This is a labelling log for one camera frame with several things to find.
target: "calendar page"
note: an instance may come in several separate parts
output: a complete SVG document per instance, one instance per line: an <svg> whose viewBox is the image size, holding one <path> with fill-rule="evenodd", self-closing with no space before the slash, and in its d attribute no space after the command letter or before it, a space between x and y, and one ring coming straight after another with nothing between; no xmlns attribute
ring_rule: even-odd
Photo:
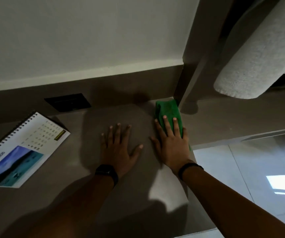
<svg viewBox="0 0 285 238"><path fill-rule="evenodd" d="M0 187L19 188L70 133L38 112L0 141Z"/></svg>

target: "white wall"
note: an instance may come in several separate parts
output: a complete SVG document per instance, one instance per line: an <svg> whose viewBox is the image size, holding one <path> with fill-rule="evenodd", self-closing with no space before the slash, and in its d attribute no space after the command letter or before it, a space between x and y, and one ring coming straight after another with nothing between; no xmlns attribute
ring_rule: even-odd
<svg viewBox="0 0 285 238"><path fill-rule="evenodd" d="M0 82L181 61L198 1L0 0Z"/></svg>

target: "green cloth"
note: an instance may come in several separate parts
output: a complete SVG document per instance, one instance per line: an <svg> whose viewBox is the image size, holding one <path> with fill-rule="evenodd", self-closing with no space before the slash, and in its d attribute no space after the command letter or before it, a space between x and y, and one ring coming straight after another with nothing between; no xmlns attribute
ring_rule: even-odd
<svg viewBox="0 0 285 238"><path fill-rule="evenodd" d="M179 124L180 135L182 137L182 134L183 134L182 120L181 120L181 116L180 116L177 103L174 99L170 101L157 101L155 115L165 133L167 133L167 131L164 125L163 116L164 115L167 116L172 131L173 131L173 120L172 119L177 118L178 124Z"/></svg>

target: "black outlet cover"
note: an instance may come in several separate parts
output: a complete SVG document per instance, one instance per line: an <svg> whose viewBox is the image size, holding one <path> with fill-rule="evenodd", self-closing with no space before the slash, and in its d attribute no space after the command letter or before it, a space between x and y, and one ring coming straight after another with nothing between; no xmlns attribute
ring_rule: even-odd
<svg viewBox="0 0 285 238"><path fill-rule="evenodd" d="M83 94L71 94L54 98L45 98L44 100L59 112L69 112L91 107Z"/></svg>

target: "left hand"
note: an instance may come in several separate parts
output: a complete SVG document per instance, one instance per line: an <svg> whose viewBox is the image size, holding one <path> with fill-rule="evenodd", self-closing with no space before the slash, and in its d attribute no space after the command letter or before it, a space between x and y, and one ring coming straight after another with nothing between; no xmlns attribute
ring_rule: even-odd
<svg viewBox="0 0 285 238"><path fill-rule="evenodd" d="M118 178L124 176L136 163L143 145L138 145L132 155L127 151L131 125L128 125L123 135L121 135L121 124L118 123L115 134L113 126L109 127L107 141L105 135L101 134L101 164L112 165Z"/></svg>

